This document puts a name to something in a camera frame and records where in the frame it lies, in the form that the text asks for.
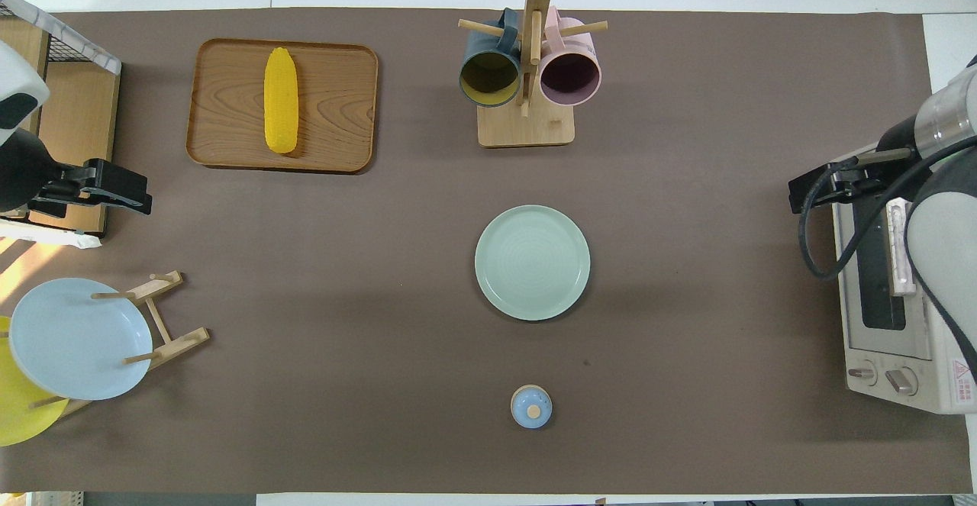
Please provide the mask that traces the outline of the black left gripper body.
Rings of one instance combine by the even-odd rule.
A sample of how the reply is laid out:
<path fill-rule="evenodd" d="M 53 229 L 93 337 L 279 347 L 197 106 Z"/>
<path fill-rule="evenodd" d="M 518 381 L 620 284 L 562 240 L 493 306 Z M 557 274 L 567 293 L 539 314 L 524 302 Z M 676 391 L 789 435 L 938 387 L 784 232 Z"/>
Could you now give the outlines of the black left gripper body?
<path fill-rule="evenodd" d="M 17 128 L 1 147 L 1 210 L 65 214 L 69 204 L 95 206 L 64 176 L 80 169 L 56 161 L 36 135 Z"/>

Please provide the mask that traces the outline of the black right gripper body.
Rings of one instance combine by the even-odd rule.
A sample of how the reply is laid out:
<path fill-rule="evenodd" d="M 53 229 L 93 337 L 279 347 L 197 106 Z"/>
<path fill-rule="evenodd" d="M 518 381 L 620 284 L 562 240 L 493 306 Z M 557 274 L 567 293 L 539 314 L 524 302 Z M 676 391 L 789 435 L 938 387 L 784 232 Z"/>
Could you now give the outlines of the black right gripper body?
<path fill-rule="evenodd" d="M 921 161 L 917 146 L 917 117 L 910 116 L 890 127 L 877 144 L 838 161 L 855 161 L 856 168 L 834 173 L 829 190 L 884 190 Z"/>

